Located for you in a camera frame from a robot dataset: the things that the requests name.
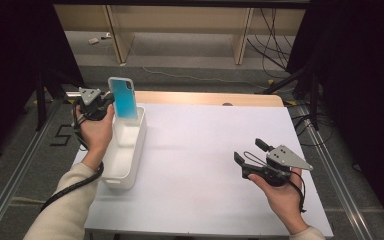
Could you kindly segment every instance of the blue phone case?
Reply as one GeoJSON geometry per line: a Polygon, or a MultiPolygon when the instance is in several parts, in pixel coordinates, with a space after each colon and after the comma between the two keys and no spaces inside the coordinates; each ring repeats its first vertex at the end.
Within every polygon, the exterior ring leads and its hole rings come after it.
{"type": "Polygon", "coordinates": [[[133,81],[128,78],[108,79],[111,92],[114,94],[114,108],[118,118],[137,119],[135,92],[133,81]]]}

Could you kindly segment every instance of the white table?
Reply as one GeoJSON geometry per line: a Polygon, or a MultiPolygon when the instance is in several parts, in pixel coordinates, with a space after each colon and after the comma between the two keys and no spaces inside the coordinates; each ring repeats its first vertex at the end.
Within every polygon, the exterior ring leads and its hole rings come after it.
{"type": "MultiPolygon", "coordinates": [[[[303,156],[284,107],[138,104],[148,131],[136,183],[130,190],[99,183],[85,227],[96,231],[161,235],[268,237],[288,235],[264,193],[242,179],[233,152],[265,153],[255,138],[285,144],[303,156]]],[[[85,152],[79,151],[75,162],[85,152]]],[[[332,237],[314,182],[303,214],[308,224],[332,237]]]]}

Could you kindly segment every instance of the hand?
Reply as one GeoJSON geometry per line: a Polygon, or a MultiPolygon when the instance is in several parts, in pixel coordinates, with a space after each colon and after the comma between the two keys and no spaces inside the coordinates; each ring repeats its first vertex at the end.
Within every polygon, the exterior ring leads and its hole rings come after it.
{"type": "MultiPolygon", "coordinates": [[[[292,171],[301,175],[301,169],[293,168],[292,171]]],[[[291,235],[308,228],[299,209],[300,196],[289,183],[280,187],[273,187],[256,174],[250,174],[248,178],[264,191],[270,208],[285,224],[291,235]]],[[[290,180],[301,189],[299,176],[291,174],[290,180]]]]}
{"type": "MultiPolygon", "coordinates": [[[[79,107],[76,108],[77,116],[80,116],[79,107]]],[[[96,171],[107,151],[112,139],[114,118],[114,106],[110,104],[107,108],[107,115],[100,121],[85,120],[80,124],[80,131],[89,151],[82,163],[96,171]]]]}

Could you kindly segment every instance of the white plastic container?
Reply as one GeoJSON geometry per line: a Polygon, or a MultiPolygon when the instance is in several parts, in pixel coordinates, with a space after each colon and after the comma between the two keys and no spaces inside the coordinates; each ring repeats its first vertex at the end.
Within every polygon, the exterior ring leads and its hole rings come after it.
{"type": "Polygon", "coordinates": [[[114,120],[101,177],[108,188],[129,189],[135,183],[147,128],[145,109],[137,107],[137,111],[137,120],[114,120]]]}

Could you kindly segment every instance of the beige sleeve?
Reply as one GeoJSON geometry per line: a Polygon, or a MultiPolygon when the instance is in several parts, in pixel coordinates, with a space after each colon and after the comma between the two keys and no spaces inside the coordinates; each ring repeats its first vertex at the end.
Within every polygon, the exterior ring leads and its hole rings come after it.
{"type": "MultiPolygon", "coordinates": [[[[75,164],[62,176],[56,192],[93,174],[92,169],[84,164],[75,164]]],[[[83,239],[84,224],[95,198],[97,185],[98,180],[95,180],[53,202],[39,214],[24,239],[83,239]]]]}
{"type": "Polygon", "coordinates": [[[325,239],[323,234],[319,231],[319,229],[314,227],[309,227],[306,230],[289,236],[290,240],[322,240],[325,239]]]}

